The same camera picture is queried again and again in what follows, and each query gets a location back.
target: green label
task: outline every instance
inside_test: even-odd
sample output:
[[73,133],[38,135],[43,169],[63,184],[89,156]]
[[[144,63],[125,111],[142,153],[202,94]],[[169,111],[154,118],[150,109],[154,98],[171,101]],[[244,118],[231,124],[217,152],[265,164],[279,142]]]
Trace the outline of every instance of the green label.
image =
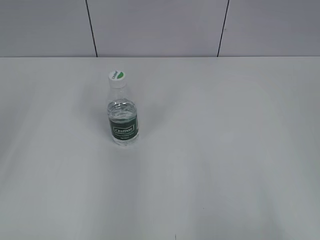
[[117,78],[117,79],[120,79],[120,78],[122,78],[123,76],[124,76],[124,73],[121,71],[116,78]]
[[129,140],[135,137],[138,133],[138,119],[125,123],[118,123],[110,120],[110,127],[112,135],[119,140]]

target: white bottle cap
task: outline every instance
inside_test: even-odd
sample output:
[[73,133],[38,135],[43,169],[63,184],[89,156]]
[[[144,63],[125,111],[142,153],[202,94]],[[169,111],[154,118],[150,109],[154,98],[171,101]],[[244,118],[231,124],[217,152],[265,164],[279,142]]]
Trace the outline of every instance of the white bottle cap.
[[111,88],[120,89],[127,83],[125,81],[126,74],[123,71],[112,71],[109,74],[109,84]]

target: wall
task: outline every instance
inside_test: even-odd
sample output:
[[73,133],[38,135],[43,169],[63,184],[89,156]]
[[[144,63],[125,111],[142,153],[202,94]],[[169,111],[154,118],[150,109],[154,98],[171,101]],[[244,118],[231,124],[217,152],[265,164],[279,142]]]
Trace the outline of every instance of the wall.
[[84,0],[1,0],[0,57],[95,56]]
[[1,0],[0,57],[320,56],[319,9],[317,0]]
[[220,56],[320,56],[319,0],[230,0]]

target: white table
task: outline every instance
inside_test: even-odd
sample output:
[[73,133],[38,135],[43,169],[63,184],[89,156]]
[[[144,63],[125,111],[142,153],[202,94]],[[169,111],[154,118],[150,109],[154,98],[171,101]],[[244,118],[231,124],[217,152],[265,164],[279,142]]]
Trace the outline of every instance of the white table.
[[[120,147],[107,75],[139,141]],[[1,58],[1,240],[320,239],[320,58]]]

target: plastic bottle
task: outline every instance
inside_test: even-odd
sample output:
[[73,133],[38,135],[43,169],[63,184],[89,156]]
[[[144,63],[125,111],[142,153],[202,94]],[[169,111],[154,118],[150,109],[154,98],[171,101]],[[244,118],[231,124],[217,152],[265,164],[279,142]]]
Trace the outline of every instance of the plastic bottle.
[[107,101],[112,138],[121,146],[132,144],[139,135],[137,108],[130,100],[125,78],[123,71],[116,70],[109,74],[110,92]]

